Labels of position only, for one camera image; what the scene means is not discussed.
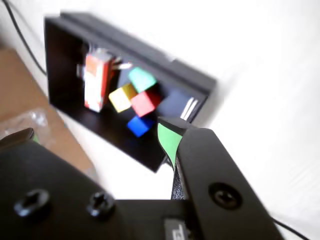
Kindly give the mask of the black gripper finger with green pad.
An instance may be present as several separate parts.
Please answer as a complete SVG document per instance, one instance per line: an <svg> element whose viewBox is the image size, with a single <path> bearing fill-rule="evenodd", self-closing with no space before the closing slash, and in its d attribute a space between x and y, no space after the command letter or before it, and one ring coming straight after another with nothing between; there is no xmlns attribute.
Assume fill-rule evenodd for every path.
<svg viewBox="0 0 320 240"><path fill-rule="evenodd" d="M281 240L272 218L217 135L181 118L159 117L178 134L176 165L204 240Z"/></svg>
<svg viewBox="0 0 320 240"><path fill-rule="evenodd" d="M112 240L110 199L93 180L34 140L27 128L0 141L3 240Z"/></svg>

